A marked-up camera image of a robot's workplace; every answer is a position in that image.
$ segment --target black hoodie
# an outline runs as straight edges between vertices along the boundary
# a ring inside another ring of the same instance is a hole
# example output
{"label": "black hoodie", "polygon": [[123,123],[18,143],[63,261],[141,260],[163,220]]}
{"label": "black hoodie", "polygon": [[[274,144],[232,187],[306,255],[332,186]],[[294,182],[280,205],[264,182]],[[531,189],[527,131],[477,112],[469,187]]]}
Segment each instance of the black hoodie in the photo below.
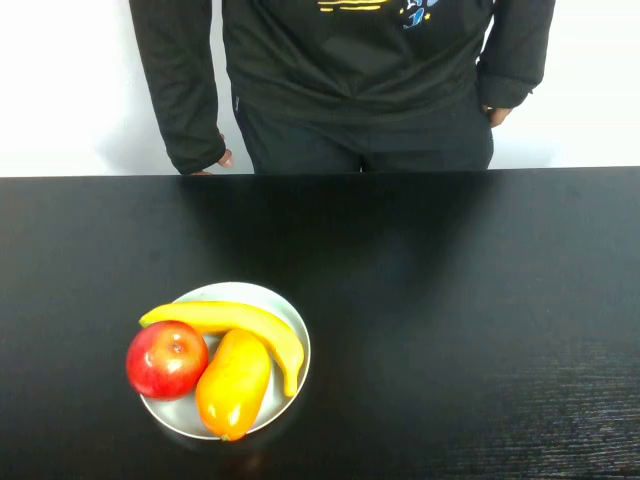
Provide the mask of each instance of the black hoodie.
{"label": "black hoodie", "polygon": [[[169,157],[181,173],[206,168],[225,150],[216,126],[211,0],[130,4]],[[223,0],[228,73],[249,104],[333,123],[420,114],[474,85],[483,104],[515,107],[542,80],[554,4]]]}

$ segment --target hoodie cuff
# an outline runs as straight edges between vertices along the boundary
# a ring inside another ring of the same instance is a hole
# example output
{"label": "hoodie cuff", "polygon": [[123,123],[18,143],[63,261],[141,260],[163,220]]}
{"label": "hoodie cuff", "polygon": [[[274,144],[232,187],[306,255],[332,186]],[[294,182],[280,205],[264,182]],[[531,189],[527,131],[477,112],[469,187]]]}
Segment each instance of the hoodie cuff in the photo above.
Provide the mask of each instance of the hoodie cuff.
{"label": "hoodie cuff", "polygon": [[481,73],[479,76],[480,101],[491,108],[515,108],[533,93],[533,85],[507,77]]}
{"label": "hoodie cuff", "polygon": [[173,166],[176,167],[176,170],[178,170],[181,175],[191,175],[192,173],[201,172],[205,168],[209,168],[218,163],[226,151],[227,146],[224,140],[220,138],[220,142],[216,142],[215,150],[213,150],[210,155],[208,154],[206,158],[184,158],[171,154],[169,154],[169,158],[171,158],[171,163],[173,163]]}

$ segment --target graphic print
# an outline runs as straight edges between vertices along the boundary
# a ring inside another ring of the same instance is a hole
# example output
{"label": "graphic print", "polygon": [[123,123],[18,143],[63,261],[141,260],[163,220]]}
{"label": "graphic print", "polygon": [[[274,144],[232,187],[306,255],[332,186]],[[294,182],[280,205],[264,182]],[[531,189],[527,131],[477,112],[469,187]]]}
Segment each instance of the graphic print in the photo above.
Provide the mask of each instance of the graphic print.
{"label": "graphic print", "polygon": [[[431,18],[427,8],[433,7],[439,0],[402,0],[404,7],[400,15],[407,23],[405,29],[414,28]],[[318,0],[318,6],[323,13],[336,10],[350,10],[360,12],[375,12],[380,10],[389,0]]]}

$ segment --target red apple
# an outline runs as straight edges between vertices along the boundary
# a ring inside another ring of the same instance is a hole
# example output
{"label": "red apple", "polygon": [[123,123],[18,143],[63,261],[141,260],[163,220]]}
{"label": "red apple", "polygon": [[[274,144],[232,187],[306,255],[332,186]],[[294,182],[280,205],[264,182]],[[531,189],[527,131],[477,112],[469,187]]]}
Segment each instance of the red apple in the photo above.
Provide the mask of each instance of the red apple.
{"label": "red apple", "polygon": [[159,322],[142,330],[127,353],[127,376],[136,392],[174,400],[195,388],[207,368],[207,344],[182,322]]}

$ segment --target yellow banana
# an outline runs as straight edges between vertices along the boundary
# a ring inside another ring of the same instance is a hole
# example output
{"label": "yellow banana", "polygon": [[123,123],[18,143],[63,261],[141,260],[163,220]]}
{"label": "yellow banana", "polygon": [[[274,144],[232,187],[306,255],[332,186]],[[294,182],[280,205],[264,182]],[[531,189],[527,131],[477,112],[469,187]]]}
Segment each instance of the yellow banana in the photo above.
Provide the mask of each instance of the yellow banana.
{"label": "yellow banana", "polygon": [[231,302],[171,303],[154,308],[140,319],[148,327],[165,320],[191,325],[202,334],[221,334],[233,329],[247,330],[267,344],[284,373],[284,393],[298,391],[298,372],[304,349],[295,332],[275,315],[250,305]]}

